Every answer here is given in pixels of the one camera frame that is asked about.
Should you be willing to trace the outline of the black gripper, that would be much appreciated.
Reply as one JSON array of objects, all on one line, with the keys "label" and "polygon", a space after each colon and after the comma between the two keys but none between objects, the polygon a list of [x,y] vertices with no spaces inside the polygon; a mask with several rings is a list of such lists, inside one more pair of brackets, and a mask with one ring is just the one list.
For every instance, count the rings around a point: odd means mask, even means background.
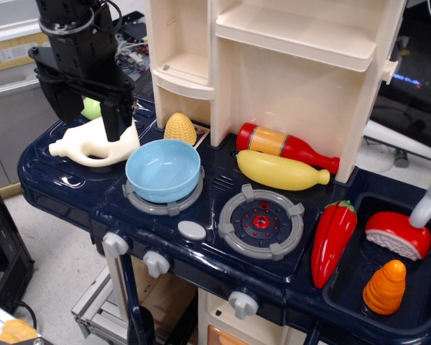
[{"label": "black gripper", "polygon": [[49,47],[33,47],[28,55],[57,117],[71,123],[83,110],[82,97],[93,98],[101,103],[107,140],[119,141],[132,123],[134,82],[116,65],[115,34],[85,29],[48,38]]}]

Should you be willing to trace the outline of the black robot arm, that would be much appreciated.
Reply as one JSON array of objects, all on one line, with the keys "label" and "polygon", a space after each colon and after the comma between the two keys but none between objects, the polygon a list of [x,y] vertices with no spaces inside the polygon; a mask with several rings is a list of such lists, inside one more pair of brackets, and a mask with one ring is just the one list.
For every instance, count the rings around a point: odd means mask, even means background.
[{"label": "black robot arm", "polygon": [[33,47],[41,89],[59,119],[69,124],[83,110],[83,98],[99,101],[110,142],[131,125],[133,80],[116,64],[112,1],[38,1],[39,26],[49,47]]}]

